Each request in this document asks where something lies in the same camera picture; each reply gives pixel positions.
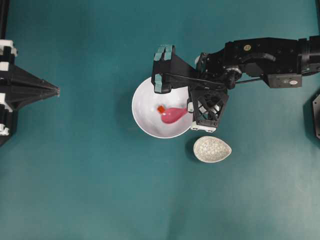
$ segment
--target teal cloth surface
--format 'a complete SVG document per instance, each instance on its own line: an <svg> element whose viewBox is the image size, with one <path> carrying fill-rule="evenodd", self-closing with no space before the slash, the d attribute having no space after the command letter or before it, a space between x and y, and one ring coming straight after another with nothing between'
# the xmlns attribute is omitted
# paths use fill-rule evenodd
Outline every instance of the teal cloth surface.
<svg viewBox="0 0 320 240"><path fill-rule="evenodd" d="M0 239L318 239L320 75L231 90L218 164L193 156L208 133L156 139L131 113L161 44L194 66L228 41L318 34L314 0L12 0L16 64L61 93L23 108L0 148Z"/></svg>

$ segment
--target metal screw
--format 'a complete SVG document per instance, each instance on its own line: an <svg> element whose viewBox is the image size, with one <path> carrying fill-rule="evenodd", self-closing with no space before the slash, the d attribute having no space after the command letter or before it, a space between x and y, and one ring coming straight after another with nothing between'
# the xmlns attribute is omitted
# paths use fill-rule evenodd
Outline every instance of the metal screw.
<svg viewBox="0 0 320 240"><path fill-rule="evenodd" d="M250 51L250 49L251 49L251 45L249 45L249 44L247 44L243 47L243 50L245 50L245 51Z"/></svg>

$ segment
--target white bowl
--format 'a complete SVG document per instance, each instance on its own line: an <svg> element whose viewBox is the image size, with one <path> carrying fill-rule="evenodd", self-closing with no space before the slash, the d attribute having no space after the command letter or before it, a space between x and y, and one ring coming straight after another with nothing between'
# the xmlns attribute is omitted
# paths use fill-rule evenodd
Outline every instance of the white bowl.
<svg viewBox="0 0 320 240"><path fill-rule="evenodd" d="M157 94L151 83L151 77L143 81L135 90L132 98L132 114L138 126L147 134L170 139L185 133L191 126L193 115L187 113L178 121L166 124L161 121L157 108L163 105L167 108L186 108L188 87L172 89L170 93Z"/></svg>
<svg viewBox="0 0 320 240"><path fill-rule="evenodd" d="M226 159L232 152L231 147L214 136L203 136L195 141L193 152L204 163L217 163Z"/></svg>

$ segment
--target pink balloon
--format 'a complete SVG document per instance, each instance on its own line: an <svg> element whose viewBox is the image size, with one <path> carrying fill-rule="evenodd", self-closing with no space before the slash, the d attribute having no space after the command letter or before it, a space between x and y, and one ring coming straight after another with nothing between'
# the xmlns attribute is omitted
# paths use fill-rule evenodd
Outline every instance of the pink balloon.
<svg viewBox="0 0 320 240"><path fill-rule="evenodd" d="M161 114L161 120L165 124L173 124L187 113L186 108L170 107Z"/></svg>

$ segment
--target black cable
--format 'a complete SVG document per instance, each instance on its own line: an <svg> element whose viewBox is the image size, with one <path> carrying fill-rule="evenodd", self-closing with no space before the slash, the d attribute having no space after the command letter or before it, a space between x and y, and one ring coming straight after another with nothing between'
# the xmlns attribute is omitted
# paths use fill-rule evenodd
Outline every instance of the black cable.
<svg viewBox="0 0 320 240"><path fill-rule="evenodd" d="M203 82L206 84L217 84L217 85L225 85L223 82L216 82L216 81L209 81L209 80L205 80L205 79L200 79L200 78L194 78L194 77L189 77L189 76L182 76L182 75L177 75L177 74L172 74L172 73L164 73L164 75L168 75L171 77L177 77L177 78L182 78L182 79L190 79L190 80L194 80L194 81L199 81L199 82Z"/></svg>
<svg viewBox="0 0 320 240"><path fill-rule="evenodd" d="M250 80L245 80L245 81L236 81L235 84L246 84L246 83L251 83L255 81L260 81L262 78L255 78L255 79L250 79Z"/></svg>

